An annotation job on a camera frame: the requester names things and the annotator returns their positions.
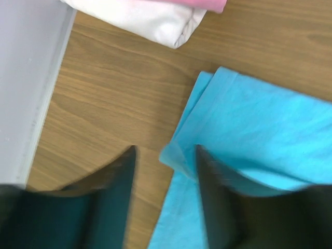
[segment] stacked cloth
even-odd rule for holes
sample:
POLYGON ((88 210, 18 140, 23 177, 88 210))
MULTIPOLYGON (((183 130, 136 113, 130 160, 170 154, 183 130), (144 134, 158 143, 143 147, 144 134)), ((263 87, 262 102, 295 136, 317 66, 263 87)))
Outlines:
POLYGON ((202 72, 160 161, 175 170, 149 249, 207 248, 195 145, 262 188, 266 196, 332 183, 332 105, 219 68, 202 72))
POLYGON ((75 9, 170 48, 184 44, 206 9, 222 12, 226 0, 61 0, 75 9))

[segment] folded white towel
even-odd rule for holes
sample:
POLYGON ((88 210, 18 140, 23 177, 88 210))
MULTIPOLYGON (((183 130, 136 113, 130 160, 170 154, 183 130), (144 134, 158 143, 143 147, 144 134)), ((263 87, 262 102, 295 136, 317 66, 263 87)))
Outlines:
POLYGON ((206 10, 149 0, 62 0, 75 9, 170 48, 190 38, 206 10))

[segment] pink cloth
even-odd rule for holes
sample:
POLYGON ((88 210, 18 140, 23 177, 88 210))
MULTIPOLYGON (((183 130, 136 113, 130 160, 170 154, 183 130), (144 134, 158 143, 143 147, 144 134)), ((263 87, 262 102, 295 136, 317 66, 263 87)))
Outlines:
POLYGON ((191 7, 198 7, 202 9, 211 10, 221 13, 224 10, 227 0, 160 0, 165 2, 173 2, 177 4, 188 5, 191 7))

